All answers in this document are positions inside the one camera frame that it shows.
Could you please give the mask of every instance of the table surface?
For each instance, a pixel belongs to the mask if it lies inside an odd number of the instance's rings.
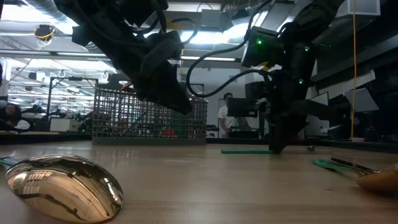
[[[125,194],[122,212],[110,223],[397,223],[398,198],[366,192],[352,174],[311,161],[333,156],[382,169],[398,162],[398,154],[330,147],[307,152],[304,146],[281,155],[220,153],[263,147],[112,147],[85,141],[0,146],[0,157],[67,153],[94,160],[119,180]],[[27,208],[5,180],[0,190],[1,223],[61,223]]]

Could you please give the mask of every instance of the black cable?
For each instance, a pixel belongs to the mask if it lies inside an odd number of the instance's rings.
[[[208,6],[210,7],[210,9],[213,10],[213,7],[212,7],[210,4],[208,4],[207,2],[201,2],[201,3],[199,4],[198,8],[197,8],[197,12],[199,12],[199,8],[200,8],[200,6],[201,6],[202,4],[208,5]]]
[[[145,29],[141,29],[141,30],[133,29],[132,32],[135,33],[135,34],[139,34],[139,35],[148,34],[148,33],[150,33],[152,30],[155,29],[155,27],[156,27],[156,25],[157,25],[158,22],[159,22],[159,18],[157,17],[156,20],[150,25],[150,27],[145,28]]]
[[[115,44],[119,45],[129,45],[131,47],[140,47],[140,48],[151,48],[150,45],[147,44],[137,44],[137,43],[132,43],[132,42],[125,42],[121,40],[116,40],[108,35],[106,35],[104,32],[102,32],[101,29],[99,29],[92,21],[91,19],[87,16],[87,14],[84,12],[84,10],[81,8],[79,0],[74,0],[75,7],[77,8],[78,12],[84,17],[85,21],[90,25],[92,29],[94,29],[99,35],[102,35],[105,39],[107,39],[110,42],[113,42]]]
[[[197,25],[195,24],[195,22],[193,20],[191,20],[190,18],[178,18],[178,19],[173,19],[171,20],[171,23],[175,23],[175,22],[183,22],[183,21],[187,21],[187,22],[191,22],[193,24],[193,33],[192,35],[188,38],[188,40],[182,42],[183,45],[188,44],[197,34],[198,34],[198,30],[199,27],[197,27]]]
[[[162,31],[162,33],[166,33],[167,22],[166,22],[166,16],[164,15],[164,11],[162,10],[162,8],[161,8],[159,2],[157,2],[157,0],[150,0],[150,4],[155,9],[157,17],[159,18],[160,30]]]
[[[258,70],[255,69],[251,69],[251,70],[246,70],[245,72],[241,72],[237,75],[235,75],[234,77],[232,77],[231,79],[229,79],[227,82],[225,82],[224,84],[222,84],[219,88],[217,88],[215,91],[212,91],[211,93],[206,93],[206,94],[198,94],[196,93],[193,88],[191,87],[191,83],[190,83],[190,77],[192,74],[193,69],[205,58],[210,57],[212,55],[216,55],[216,54],[224,54],[224,53],[228,53],[228,52],[232,52],[234,50],[238,50],[241,47],[243,47],[245,45],[245,43],[249,40],[249,35],[250,35],[250,30],[251,30],[251,24],[253,23],[253,19],[254,16],[256,16],[257,13],[259,13],[259,11],[266,5],[268,5],[271,2],[271,0],[266,0],[265,2],[261,3],[261,5],[256,9],[256,11],[254,12],[253,15],[251,15],[250,20],[249,20],[249,25],[248,25],[248,29],[246,31],[246,34],[244,35],[244,39],[243,42],[241,42],[239,45],[235,46],[235,47],[231,47],[228,49],[223,49],[223,50],[216,50],[213,52],[209,52],[203,56],[201,56],[198,60],[194,61],[194,63],[191,65],[191,67],[188,69],[187,72],[187,88],[189,89],[189,91],[197,97],[201,97],[201,98],[205,98],[205,97],[209,97],[209,96],[213,96],[214,94],[218,93],[219,91],[221,91],[223,88],[225,88],[227,85],[229,85],[231,82],[233,82],[234,80],[236,80],[237,78],[248,74],[248,73],[252,73],[252,72],[259,72]]]

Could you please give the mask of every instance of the metal wire basket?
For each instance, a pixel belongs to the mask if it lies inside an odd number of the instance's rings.
[[[96,87],[93,144],[206,144],[207,101],[191,97],[193,111],[182,115],[120,89],[119,82]]]

